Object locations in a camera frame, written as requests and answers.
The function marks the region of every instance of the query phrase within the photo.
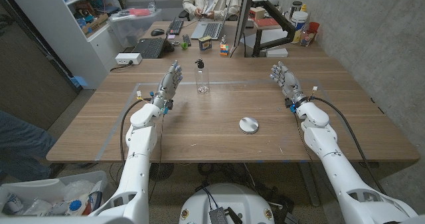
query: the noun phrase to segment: wooden table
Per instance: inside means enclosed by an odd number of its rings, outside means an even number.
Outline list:
[[[168,27],[168,22],[154,28]],[[226,22],[224,33],[232,44],[236,22]],[[176,41],[190,34],[196,24],[184,28]],[[373,161],[414,161],[416,149],[398,128],[371,102],[365,91],[334,58],[317,45],[285,45],[288,58],[243,58],[243,44],[234,56],[219,55],[219,41],[213,48],[200,51],[198,41],[183,50],[176,47],[161,59],[145,59],[140,65],[115,70],[108,75],[91,99],[66,129],[47,159],[51,162],[119,162],[120,121],[122,114],[135,102],[134,93],[149,96],[156,90],[175,59],[183,67],[184,79],[174,97],[174,109],[164,117],[162,162],[302,162],[309,157],[301,143],[296,119],[284,106],[284,95],[268,78],[273,64],[282,60],[300,79],[306,94],[318,86],[317,97],[332,102],[344,113],[366,157]],[[195,61],[203,58],[209,69],[211,93],[197,94]],[[330,107],[316,102],[330,116],[338,133],[338,144],[347,158],[361,157],[340,118]],[[138,104],[129,117],[142,106]],[[243,117],[253,117],[260,124],[256,134],[243,134],[238,127]],[[161,120],[157,131],[161,130]],[[310,152],[313,161],[318,158]],[[159,161],[159,148],[151,156]]]

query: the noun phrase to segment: round metal lid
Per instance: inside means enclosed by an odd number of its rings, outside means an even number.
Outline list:
[[[255,134],[258,131],[258,122],[255,118],[245,117],[239,121],[239,127],[244,134]]]

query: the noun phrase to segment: person's leg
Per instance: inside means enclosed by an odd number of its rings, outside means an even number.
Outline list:
[[[56,143],[45,130],[0,110],[0,149],[46,158]]]
[[[0,152],[0,169],[21,181],[46,179],[51,172],[49,167],[41,165],[30,155],[9,148]]]

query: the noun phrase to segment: monitor arm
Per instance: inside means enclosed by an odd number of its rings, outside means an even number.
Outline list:
[[[339,148],[328,115],[309,101],[286,66],[274,65],[270,76],[286,96],[287,108],[304,120],[304,140],[321,160],[347,224],[401,222],[418,216],[403,201],[374,190],[360,178]]]
[[[159,83],[151,102],[131,115],[131,126],[126,134],[127,161],[118,189],[90,216],[126,217],[133,223],[149,223],[149,159],[157,143],[154,120],[166,113],[167,103],[174,97],[182,79],[181,67],[175,61]]]
[[[275,19],[275,21],[281,26],[282,30],[288,32],[288,35],[284,38],[261,44],[262,29],[257,29],[254,50],[252,51],[253,57],[258,57],[260,51],[264,49],[269,49],[292,42],[296,31],[295,27],[274,7],[274,5],[271,4],[270,1],[259,1],[257,4],[258,6],[263,6],[268,14],[271,15],[273,19]]]

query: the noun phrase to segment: person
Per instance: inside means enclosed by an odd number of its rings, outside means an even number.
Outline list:
[[[225,9],[230,5],[227,17],[224,17]],[[204,17],[216,21],[222,21],[238,12],[237,0],[183,0],[183,8],[196,19]]]
[[[0,110],[0,169],[21,181],[54,178],[64,164],[46,167],[33,156],[46,158],[56,139],[45,130]]]

